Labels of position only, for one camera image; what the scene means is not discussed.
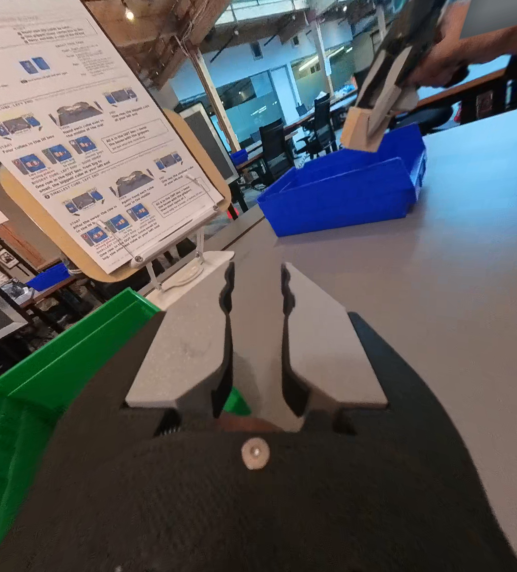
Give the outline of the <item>blue plastic bin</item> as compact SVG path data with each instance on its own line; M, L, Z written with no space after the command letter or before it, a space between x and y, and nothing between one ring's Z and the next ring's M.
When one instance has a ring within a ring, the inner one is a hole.
M418 124L388 132L378 150L343 148L291 168L257 204L277 237L405 218L426 173Z

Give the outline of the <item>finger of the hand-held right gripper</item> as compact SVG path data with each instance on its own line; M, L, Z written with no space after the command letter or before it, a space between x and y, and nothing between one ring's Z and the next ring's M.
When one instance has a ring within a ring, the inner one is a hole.
M377 139L384 133L394 112L405 107L411 110L417 103L417 94L405 88L407 76L419 60L414 47L382 49L377 54L365 85L366 139Z
M384 94L387 108L391 111L396 96L396 53L390 49L381 48L372 62L369 72L359 90L355 106L363 109L375 109L377 100Z

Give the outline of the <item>black office chair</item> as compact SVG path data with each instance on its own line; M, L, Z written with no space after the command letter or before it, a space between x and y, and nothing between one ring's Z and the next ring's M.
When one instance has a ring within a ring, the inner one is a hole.
M329 94L315 99L311 127L310 134L303 139L304 147L299 154L305 153L310 160L314 160L321 153L330 154L338 151L331 121L331 96Z
M262 160L269 183L295 168L295 160L284 135L282 118L259 128L262 143Z

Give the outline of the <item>white printed paper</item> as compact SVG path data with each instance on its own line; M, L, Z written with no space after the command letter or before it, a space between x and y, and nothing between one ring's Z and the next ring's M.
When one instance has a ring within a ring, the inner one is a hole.
M0 163L107 273L221 199L81 1L0 1Z

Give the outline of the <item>large wooden cube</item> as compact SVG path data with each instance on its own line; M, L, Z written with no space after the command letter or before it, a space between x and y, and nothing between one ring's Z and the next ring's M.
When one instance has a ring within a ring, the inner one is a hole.
M376 153L391 121L389 115L378 121L370 133L372 110L353 106L348 110L340 142L342 147L354 151Z

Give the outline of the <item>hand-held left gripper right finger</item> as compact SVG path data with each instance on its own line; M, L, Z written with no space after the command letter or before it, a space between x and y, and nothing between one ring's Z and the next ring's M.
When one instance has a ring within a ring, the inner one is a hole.
M298 418L388 406L346 308L292 264L281 265L282 392Z

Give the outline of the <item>blue parts bin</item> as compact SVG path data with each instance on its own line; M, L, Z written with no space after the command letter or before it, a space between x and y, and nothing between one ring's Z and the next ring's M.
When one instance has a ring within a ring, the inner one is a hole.
M64 263L60 262L36 275L33 279L26 282L26 285L37 292L43 292L70 277L68 268Z

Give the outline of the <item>person's right hand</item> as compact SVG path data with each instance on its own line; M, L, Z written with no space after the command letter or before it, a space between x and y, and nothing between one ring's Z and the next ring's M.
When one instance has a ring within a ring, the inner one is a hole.
M517 25L461 38L471 1L455 1L441 21L441 40L408 76L405 84L416 88L441 88L463 66L492 61L502 55L517 55Z

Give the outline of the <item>white wood-edged table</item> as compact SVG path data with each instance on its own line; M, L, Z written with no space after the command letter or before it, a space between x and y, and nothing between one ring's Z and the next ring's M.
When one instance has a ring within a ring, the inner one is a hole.
M466 78L451 87L439 88L421 98L416 111L460 105L460 125L488 118L507 110L508 57L469 67Z

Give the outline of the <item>green plastic bin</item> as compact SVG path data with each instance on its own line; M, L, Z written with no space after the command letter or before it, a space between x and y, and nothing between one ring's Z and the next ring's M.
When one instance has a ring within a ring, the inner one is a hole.
M163 316L126 290L0 377L0 571L215 569L243 437L125 404Z

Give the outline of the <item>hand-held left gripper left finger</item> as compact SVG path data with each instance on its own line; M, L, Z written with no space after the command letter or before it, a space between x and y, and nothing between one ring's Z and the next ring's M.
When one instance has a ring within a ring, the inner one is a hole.
M125 397L129 408L219 418L233 387L234 262L194 286L164 316Z

